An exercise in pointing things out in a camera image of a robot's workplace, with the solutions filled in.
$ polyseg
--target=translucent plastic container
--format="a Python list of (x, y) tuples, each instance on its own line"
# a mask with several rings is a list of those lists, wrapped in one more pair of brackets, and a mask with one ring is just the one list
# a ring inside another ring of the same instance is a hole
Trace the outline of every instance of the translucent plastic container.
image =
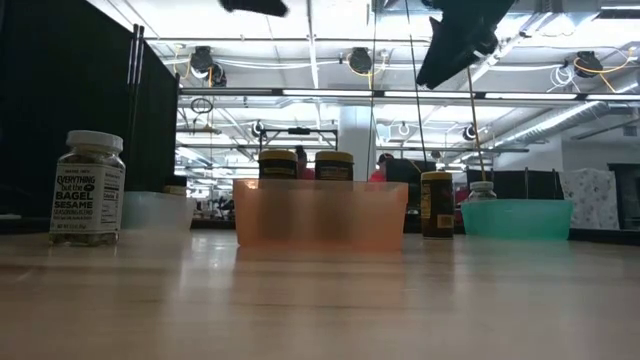
[(573, 203), (493, 200), (462, 204), (467, 235), (494, 239), (567, 240)]
[(144, 191), (124, 193), (122, 228), (183, 232), (191, 228), (195, 199)]
[(236, 180), (243, 247), (400, 251), (407, 184)]

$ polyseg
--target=pillar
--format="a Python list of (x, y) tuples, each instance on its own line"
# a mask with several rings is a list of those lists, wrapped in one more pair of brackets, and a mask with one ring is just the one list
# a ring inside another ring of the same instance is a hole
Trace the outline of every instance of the pillar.
[(371, 108), (366, 106), (340, 108), (338, 151), (353, 155), (353, 180), (355, 181), (367, 181), (376, 170), (376, 130), (375, 120), (371, 115)]

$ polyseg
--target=glass jar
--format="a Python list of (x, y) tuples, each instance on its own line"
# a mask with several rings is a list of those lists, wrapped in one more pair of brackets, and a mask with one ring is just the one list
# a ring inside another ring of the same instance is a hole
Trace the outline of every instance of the glass jar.
[(125, 165), (122, 138), (75, 130), (71, 151), (58, 159), (49, 241), (51, 245), (98, 246), (118, 242)]
[(498, 196), (493, 192), (493, 182), (476, 181), (471, 183), (471, 194), (467, 198), (468, 202), (496, 200)]

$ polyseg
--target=desk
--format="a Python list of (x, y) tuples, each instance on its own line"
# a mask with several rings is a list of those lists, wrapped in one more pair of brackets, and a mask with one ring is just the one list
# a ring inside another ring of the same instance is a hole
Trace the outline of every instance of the desk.
[(0, 359), (637, 359), (640, 249), (405, 239), (402, 254), (0, 237)]

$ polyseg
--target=white wall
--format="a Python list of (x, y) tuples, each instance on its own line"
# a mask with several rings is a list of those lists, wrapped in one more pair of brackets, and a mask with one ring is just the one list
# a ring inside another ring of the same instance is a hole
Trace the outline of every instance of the white wall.
[(563, 171), (562, 145), (562, 138), (556, 135), (546, 144), (529, 145), (528, 153), (500, 154), (493, 168), (495, 171), (522, 171), (526, 167), (533, 171)]
[(640, 164), (640, 148), (634, 144), (565, 141), (564, 170), (592, 168), (608, 171), (608, 164)]

